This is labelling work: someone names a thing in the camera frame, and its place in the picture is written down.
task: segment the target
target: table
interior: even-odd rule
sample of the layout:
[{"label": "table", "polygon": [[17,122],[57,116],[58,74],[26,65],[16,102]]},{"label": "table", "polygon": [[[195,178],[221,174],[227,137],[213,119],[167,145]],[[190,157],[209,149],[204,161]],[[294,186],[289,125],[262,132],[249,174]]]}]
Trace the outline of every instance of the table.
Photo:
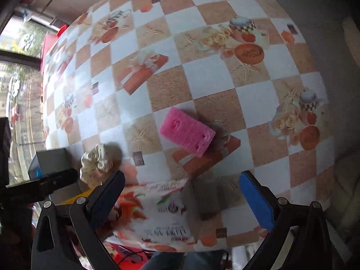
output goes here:
[{"label": "table", "polygon": [[[44,100],[48,149],[68,147],[80,159],[111,143],[121,147],[128,183],[215,182],[219,212],[202,214],[196,244],[123,245],[210,251],[264,238],[238,190],[244,170],[292,203],[329,206],[334,144],[325,87],[275,0],[103,0],[47,54]],[[211,158],[159,134],[171,106],[216,130]]]}]

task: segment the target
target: blue object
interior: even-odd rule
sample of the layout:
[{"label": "blue object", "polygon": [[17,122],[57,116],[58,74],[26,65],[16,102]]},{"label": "blue object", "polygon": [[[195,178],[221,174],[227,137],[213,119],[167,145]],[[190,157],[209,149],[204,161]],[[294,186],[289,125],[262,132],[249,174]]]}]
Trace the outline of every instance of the blue object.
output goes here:
[{"label": "blue object", "polygon": [[38,167],[38,168],[36,169],[36,177],[37,177],[37,178],[41,178],[42,176],[43,176],[43,173],[41,172],[40,167]]},{"label": "blue object", "polygon": [[274,213],[260,190],[246,173],[239,177],[239,188],[262,228],[270,231],[275,225]]}]

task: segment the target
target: pink sponge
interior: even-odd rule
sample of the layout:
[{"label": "pink sponge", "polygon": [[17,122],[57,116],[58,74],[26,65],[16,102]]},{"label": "pink sponge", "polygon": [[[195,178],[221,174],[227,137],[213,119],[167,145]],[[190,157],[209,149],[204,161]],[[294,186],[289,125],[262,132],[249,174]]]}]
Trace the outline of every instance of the pink sponge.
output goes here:
[{"label": "pink sponge", "polygon": [[160,128],[160,134],[201,157],[215,136],[215,131],[177,108],[170,108]]}]

